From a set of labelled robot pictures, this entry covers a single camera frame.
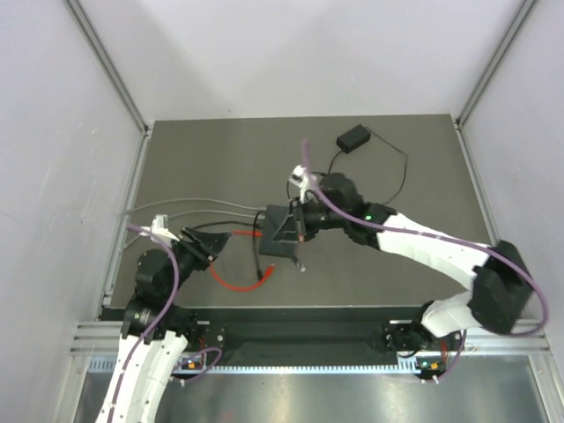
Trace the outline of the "black network switch box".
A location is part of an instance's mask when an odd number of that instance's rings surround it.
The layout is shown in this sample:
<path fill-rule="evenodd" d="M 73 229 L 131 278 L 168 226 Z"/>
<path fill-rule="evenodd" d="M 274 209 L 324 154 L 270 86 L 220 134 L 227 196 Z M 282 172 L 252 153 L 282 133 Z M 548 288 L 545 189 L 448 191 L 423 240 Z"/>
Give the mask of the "black network switch box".
<path fill-rule="evenodd" d="M 295 265 L 301 262 L 297 255 L 298 235 L 290 205 L 267 206 L 258 253 L 260 256 L 289 259 Z"/>

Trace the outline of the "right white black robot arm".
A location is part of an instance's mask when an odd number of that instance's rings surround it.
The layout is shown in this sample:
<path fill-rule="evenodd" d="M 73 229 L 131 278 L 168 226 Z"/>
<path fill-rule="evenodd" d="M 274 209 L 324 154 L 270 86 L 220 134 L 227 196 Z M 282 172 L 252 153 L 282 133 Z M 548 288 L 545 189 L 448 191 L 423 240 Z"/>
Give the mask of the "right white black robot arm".
<path fill-rule="evenodd" d="M 463 291 L 424 303 L 407 324 L 385 332 L 389 348 L 414 354 L 469 328 L 514 335 L 533 289 L 517 247 L 451 237 L 422 226 L 385 204 L 369 203 L 344 174 L 309 174 L 297 166 L 288 178 L 299 194 L 272 239 L 303 243 L 322 230 L 340 229 L 361 246 L 402 256 L 452 278 Z"/>

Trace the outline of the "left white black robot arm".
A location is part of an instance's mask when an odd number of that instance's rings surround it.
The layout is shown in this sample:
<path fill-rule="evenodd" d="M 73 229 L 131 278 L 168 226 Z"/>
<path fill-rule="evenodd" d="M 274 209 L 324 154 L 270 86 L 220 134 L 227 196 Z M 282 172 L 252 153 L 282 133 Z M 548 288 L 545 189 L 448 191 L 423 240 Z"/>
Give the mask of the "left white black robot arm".
<path fill-rule="evenodd" d="M 153 422 L 181 354 L 199 341 L 197 318 L 175 306 L 182 283 L 205 271 L 229 233 L 130 226 L 156 248 L 137 260 L 134 293 L 120 329 L 115 368 L 97 416 L 99 422 Z"/>

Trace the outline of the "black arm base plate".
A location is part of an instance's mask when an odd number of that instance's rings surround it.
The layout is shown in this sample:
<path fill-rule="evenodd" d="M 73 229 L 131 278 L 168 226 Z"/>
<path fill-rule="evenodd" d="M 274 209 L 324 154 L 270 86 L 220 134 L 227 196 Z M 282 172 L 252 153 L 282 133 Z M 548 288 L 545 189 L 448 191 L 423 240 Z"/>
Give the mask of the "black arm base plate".
<path fill-rule="evenodd" d="M 279 345 L 362 343 L 378 352 L 451 350 L 460 332 L 433 335 L 415 307 L 185 308 L 200 325 L 225 330 L 226 340 Z"/>

